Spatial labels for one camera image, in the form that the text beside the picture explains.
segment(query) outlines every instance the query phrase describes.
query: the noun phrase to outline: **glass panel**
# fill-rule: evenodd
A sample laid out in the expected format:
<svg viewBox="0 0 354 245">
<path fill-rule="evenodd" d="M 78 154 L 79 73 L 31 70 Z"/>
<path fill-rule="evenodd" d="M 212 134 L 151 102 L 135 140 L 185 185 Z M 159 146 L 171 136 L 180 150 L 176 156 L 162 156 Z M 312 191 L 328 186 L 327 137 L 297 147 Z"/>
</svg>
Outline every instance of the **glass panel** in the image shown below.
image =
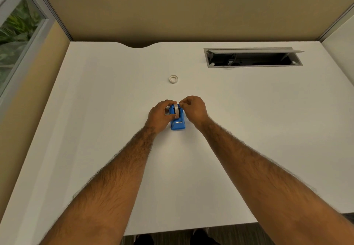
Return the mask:
<svg viewBox="0 0 354 245">
<path fill-rule="evenodd" d="M 22 0 L 0 27 L 0 95 L 43 18 L 32 0 Z"/>
</svg>

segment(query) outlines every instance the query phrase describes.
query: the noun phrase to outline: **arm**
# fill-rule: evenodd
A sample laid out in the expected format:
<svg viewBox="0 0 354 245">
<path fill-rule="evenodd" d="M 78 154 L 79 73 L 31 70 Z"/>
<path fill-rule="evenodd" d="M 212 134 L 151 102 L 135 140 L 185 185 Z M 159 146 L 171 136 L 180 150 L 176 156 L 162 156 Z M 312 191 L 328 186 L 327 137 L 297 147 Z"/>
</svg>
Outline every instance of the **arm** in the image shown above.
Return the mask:
<svg viewBox="0 0 354 245">
<path fill-rule="evenodd" d="M 179 104 L 277 245 L 354 243 L 349 221 L 297 178 L 217 125 L 200 97 L 189 96 Z"/>
<path fill-rule="evenodd" d="M 73 199 L 41 245 L 119 244 L 126 229 L 156 135 L 174 119 L 165 100 L 149 113 L 145 126 Z"/>
</svg>

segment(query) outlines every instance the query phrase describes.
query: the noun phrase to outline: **white desk surface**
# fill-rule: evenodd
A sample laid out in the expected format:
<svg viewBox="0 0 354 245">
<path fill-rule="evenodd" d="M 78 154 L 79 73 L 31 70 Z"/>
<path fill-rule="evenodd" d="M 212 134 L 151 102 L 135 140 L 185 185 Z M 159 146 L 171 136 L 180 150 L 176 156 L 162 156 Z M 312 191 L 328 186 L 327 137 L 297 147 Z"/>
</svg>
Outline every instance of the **white desk surface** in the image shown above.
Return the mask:
<svg viewBox="0 0 354 245">
<path fill-rule="evenodd" d="M 205 47 L 293 47 L 302 67 L 210 69 Z M 171 84 L 168 77 L 178 76 Z M 354 211 L 354 87 L 319 42 L 72 42 L 0 225 L 0 244 L 37 244 L 73 195 L 164 99 L 199 95 L 210 116 Z M 186 120 L 155 140 L 125 234 L 256 221 Z"/>
</svg>

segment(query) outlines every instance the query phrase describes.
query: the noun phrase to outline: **window frame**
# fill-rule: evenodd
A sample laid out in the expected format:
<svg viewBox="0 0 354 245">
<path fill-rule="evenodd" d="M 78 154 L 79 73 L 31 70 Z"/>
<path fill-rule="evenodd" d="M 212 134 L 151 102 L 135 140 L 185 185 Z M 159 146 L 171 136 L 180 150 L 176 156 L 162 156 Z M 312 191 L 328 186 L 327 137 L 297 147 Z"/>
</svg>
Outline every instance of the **window frame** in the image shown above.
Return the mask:
<svg viewBox="0 0 354 245">
<path fill-rule="evenodd" d="M 20 1 L 21 0 L 0 0 L 0 27 Z M 11 73 L 7 76 L 3 86 L 0 87 L 0 121 L 55 22 L 55 17 L 44 0 L 32 1 L 44 18 L 38 24 L 31 39 L 12 68 Z"/>
</svg>

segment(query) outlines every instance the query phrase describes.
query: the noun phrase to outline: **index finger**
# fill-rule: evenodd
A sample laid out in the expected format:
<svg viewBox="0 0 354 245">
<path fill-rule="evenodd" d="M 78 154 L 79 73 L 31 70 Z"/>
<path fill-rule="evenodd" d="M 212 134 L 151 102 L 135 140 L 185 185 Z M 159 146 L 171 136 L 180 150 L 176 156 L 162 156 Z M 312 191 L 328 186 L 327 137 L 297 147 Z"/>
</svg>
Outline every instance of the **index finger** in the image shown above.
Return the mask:
<svg viewBox="0 0 354 245">
<path fill-rule="evenodd" d="M 163 108 L 166 108 L 167 106 L 171 106 L 176 103 L 177 103 L 177 101 L 166 99 L 165 101 L 158 103 L 158 105 L 161 105 Z"/>
<path fill-rule="evenodd" d="M 180 103 L 187 103 L 188 105 L 190 105 L 192 103 L 193 99 L 195 99 L 195 98 L 196 98 L 196 96 L 188 96 L 188 97 L 182 99 L 180 101 Z"/>
</svg>

